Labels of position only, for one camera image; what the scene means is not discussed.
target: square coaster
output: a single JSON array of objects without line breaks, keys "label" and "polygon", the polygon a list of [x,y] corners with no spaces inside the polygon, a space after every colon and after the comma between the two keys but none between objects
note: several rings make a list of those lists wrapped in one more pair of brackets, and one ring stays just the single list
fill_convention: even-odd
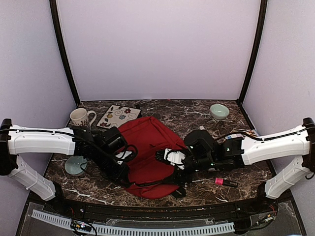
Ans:
[{"label": "square coaster", "polygon": [[141,110],[131,107],[111,105],[97,126],[105,129],[119,127],[127,121],[137,119]]}]

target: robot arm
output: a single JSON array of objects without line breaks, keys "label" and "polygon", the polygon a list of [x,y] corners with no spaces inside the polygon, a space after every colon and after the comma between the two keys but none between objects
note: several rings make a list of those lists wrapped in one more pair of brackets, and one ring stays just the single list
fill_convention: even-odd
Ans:
[{"label": "robot arm", "polygon": [[280,173],[259,187],[259,197],[267,199],[278,198],[306,175],[315,172],[315,124],[311,118],[285,132],[234,138],[222,144],[206,130],[195,130],[185,137],[185,144],[188,150],[167,150],[157,155],[157,159],[191,173],[210,168],[230,171],[259,161],[297,155]]},{"label": "robot arm", "polygon": [[41,176],[18,154],[42,152],[82,155],[92,158],[101,171],[117,183],[124,181],[128,173],[128,166],[123,161],[135,157],[132,151],[126,151],[124,156],[114,155],[127,145],[117,128],[104,132],[106,135],[101,132],[93,137],[91,131],[85,128],[26,128],[12,125],[10,119],[5,119],[0,130],[0,175],[17,180],[45,201],[63,198],[61,187]]},{"label": "robot arm", "polygon": [[[131,184],[127,179],[128,166],[124,162],[135,155],[126,152],[131,156],[126,158],[126,155],[117,154],[123,147],[126,151],[127,147],[117,128],[93,137],[87,129],[37,130],[12,125],[10,119],[5,119],[0,130],[0,175],[17,180],[45,201],[62,196],[61,187],[39,175],[18,156],[19,153],[83,155],[91,158],[112,182],[124,186]],[[298,155],[277,176],[262,184],[263,195],[268,199],[276,199],[301,178],[315,173],[315,124],[310,118],[304,119],[303,125],[282,133],[234,138],[222,144],[206,130],[195,130],[185,137],[185,144],[188,149],[167,149],[156,156],[159,161],[176,165],[180,176],[210,168],[230,171],[258,161]]]}]

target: mug handle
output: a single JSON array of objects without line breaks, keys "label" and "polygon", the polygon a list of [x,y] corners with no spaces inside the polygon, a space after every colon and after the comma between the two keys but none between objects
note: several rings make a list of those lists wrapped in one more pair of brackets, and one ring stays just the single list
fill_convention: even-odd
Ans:
[{"label": "mug handle", "polygon": [[90,121],[90,125],[92,125],[93,124],[93,122],[96,120],[96,112],[95,111],[88,111],[88,116],[89,116],[89,114],[94,114],[95,116],[93,117],[93,119]]}]

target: white ceramic mug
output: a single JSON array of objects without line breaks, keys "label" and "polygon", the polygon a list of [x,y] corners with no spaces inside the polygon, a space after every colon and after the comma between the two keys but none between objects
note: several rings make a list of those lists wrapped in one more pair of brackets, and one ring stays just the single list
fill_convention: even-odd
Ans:
[{"label": "white ceramic mug", "polygon": [[[89,121],[89,114],[95,115],[91,121]],[[91,128],[92,123],[96,120],[96,112],[78,108],[71,112],[70,118],[76,126],[86,126]]]}]

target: marble surface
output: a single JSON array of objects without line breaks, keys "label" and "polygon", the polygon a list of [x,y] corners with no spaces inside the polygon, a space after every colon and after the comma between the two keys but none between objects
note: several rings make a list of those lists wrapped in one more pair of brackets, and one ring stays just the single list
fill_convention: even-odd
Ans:
[{"label": "marble surface", "polygon": [[[222,121],[214,120],[210,115],[210,106],[220,103],[227,106],[230,115]],[[113,104],[135,107],[140,105],[143,116],[154,116],[166,126],[184,138],[192,130],[203,125],[213,137],[249,129],[235,101],[213,100],[154,100],[154,101],[93,101],[82,102],[79,107],[94,110],[97,119],[92,129],[96,127],[106,110]],[[232,172],[199,172],[193,176],[193,183],[187,186],[187,196],[175,199],[167,196],[161,199],[149,200],[134,196],[123,188],[116,186],[101,177],[97,166],[89,162],[87,171],[81,177],[69,176],[64,170],[67,156],[53,155],[48,166],[46,178],[58,182],[67,199],[88,203],[106,204],[126,207],[189,207],[208,204],[219,204],[253,198],[257,187],[271,178],[271,172],[266,162],[259,162]],[[214,185],[214,178],[227,178],[239,183],[238,188]]]}]

